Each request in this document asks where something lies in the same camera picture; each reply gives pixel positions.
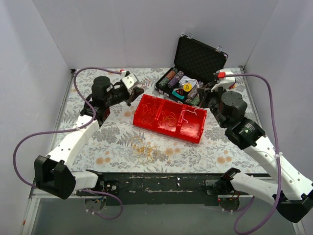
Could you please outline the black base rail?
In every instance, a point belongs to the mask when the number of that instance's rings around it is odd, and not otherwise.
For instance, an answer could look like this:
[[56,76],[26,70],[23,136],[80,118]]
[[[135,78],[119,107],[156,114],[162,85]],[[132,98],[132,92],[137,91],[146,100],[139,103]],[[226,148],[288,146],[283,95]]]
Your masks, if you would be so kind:
[[103,173],[106,192],[124,205],[204,204],[217,206],[218,196],[232,195],[220,173]]

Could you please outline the yellow dealer button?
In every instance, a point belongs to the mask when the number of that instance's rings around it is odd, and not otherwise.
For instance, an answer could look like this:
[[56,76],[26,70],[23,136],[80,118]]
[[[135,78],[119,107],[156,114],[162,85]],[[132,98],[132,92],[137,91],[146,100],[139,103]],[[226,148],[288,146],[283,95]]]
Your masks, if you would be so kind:
[[193,88],[193,85],[192,85],[191,83],[185,83],[185,84],[183,85],[183,90],[184,90],[185,92],[190,92],[190,91],[192,90],[192,88]]

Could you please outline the red compartment tray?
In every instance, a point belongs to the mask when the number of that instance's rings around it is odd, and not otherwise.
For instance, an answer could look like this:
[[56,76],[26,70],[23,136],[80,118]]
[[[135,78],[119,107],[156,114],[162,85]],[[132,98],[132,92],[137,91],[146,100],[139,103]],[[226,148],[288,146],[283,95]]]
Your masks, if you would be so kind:
[[204,109],[145,94],[135,111],[133,125],[199,143],[206,117]]

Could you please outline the colourful block toy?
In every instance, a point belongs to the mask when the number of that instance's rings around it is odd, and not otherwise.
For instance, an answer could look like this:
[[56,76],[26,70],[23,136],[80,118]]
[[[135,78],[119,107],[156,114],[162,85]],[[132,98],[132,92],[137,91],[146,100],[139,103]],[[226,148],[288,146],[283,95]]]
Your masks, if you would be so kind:
[[235,88],[235,84],[236,84],[236,78],[234,78],[234,81],[233,81],[233,83],[231,84],[231,86],[229,86],[229,89]]

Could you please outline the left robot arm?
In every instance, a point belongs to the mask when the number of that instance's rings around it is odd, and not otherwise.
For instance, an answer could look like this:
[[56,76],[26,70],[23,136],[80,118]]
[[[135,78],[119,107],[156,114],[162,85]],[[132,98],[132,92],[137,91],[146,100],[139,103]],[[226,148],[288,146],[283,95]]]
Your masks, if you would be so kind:
[[104,184],[99,181],[100,173],[91,170],[71,172],[69,167],[110,115],[111,106],[121,102],[130,106],[144,93],[138,84],[138,78],[132,73],[126,73],[115,84],[106,76],[94,79],[91,94],[87,97],[89,103],[80,112],[74,131],[67,134],[46,156],[36,158],[34,170],[38,189],[61,199],[67,199],[74,191],[86,188],[94,196],[103,192]]

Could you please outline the orange black chip row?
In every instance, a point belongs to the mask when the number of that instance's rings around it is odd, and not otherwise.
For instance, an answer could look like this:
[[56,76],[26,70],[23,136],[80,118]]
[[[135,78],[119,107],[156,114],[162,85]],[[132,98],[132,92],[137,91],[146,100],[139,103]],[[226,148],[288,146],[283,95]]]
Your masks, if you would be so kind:
[[199,94],[196,95],[190,102],[192,106],[196,106],[196,107],[199,107],[200,103],[201,103],[201,96]]

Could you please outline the purple poker chip row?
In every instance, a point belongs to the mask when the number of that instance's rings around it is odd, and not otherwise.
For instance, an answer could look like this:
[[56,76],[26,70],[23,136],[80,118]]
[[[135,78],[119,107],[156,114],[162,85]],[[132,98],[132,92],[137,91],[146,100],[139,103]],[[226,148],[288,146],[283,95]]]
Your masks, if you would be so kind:
[[183,71],[179,71],[167,84],[168,88],[173,88],[184,76]]

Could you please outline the black poker chip case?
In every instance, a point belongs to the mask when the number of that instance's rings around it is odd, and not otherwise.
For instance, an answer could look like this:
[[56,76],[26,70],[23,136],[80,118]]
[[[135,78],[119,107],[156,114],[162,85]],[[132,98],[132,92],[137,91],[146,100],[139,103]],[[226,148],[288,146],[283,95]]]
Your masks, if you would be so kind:
[[[179,37],[178,46],[176,49],[176,54],[174,58],[173,66],[162,76],[161,79],[165,77],[173,68],[178,69],[178,71],[183,71],[184,75],[192,78],[198,83],[203,82],[203,87],[208,85],[214,85],[214,73],[220,69],[223,69],[228,55],[221,51],[220,49],[213,48],[206,45],[192,36],[181,35]],[[155,84],[155,89],[162,95],[170,98],[173,101],[185,103],[186,97],[189,92],[183,91],[184,100],[178,99],[172,95],[172,91],[177,91],[178,89],[183,89],[177,83],[173,88],[160,89],[158,87],[159,79]]]

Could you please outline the floral table mat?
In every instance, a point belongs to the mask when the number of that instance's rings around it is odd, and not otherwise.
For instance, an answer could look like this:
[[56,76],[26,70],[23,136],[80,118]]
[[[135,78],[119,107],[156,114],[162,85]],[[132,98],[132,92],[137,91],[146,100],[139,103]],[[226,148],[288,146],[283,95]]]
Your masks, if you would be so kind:
[[[160,98],[164,96],[154,86],[168,70],[169,68],[129,69],[137,75],[140,87],[145,90],[144,94]],[[109,77],[112,83],[120,78],[117,74],[87,70],[77,77],[79,91],[84,96],[89,95],[94,78],[102,75]],[[241,93],[247,102],[246,116],[261,125],[244,77],[236,77],[233,91]],[[141,97],[130,107],[123,102],[110,108],[111,113],[105,124],[84,145],[71,170],[224,173],[234,167],[245,173],[265,173],[254,159],[227,139],[209,110],[199,144],[133,126],[140,99]],[[63,105],[60,129],[69,129],[76,123],[83,104],[72,85]]]

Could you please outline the teal plastic piece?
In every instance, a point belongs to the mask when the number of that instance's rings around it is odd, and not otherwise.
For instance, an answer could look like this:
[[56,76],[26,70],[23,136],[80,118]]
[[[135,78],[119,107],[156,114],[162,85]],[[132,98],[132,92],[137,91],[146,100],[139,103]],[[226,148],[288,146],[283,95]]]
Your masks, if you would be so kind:
[[181,99],[181,100],[184,100],[184,96],[183,95],[180,95],[179,93],[177,93],[177,91],[173,90],[172,91],[172,95],[175,96],[176,98],[178,99]]

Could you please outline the white card deck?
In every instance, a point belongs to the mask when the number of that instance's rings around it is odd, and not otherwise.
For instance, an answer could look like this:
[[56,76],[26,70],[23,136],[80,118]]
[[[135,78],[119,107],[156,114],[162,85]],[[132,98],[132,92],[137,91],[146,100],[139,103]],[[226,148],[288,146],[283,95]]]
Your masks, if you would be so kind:
[[183,87],[185,84],[191,84],[192,86],[196,85],[196,81],[192,78],[189,78],[188,76],[184,75],[180,80],[179,80],[179,86]]

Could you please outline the green poker chip row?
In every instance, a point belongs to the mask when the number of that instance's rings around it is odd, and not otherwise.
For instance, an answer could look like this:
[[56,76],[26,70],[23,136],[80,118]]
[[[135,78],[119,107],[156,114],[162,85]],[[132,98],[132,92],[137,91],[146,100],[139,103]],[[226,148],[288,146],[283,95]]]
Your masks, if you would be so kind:
[[168,83],[173,79],[173,77],[178,73],[178,69],[173,68],[158,84],[160,89],[168,88],[170,89]]

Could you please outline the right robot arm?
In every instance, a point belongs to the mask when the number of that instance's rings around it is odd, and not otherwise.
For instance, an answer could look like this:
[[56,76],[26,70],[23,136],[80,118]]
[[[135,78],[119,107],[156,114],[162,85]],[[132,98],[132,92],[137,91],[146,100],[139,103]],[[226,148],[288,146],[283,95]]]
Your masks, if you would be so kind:
[[281,154],[275,153],[264,130],[245,117],[247,103],[235,91],[199,88],[200,106],[209,108],[226,137],[240,150],[251,156],[272,177],[274,184],[253,178],[236,168],[229,169],[211,186],[217,194],[236,191],[253,195],[274,205],[288,221],[299,222],[313,208],[313,182],[301,174]]

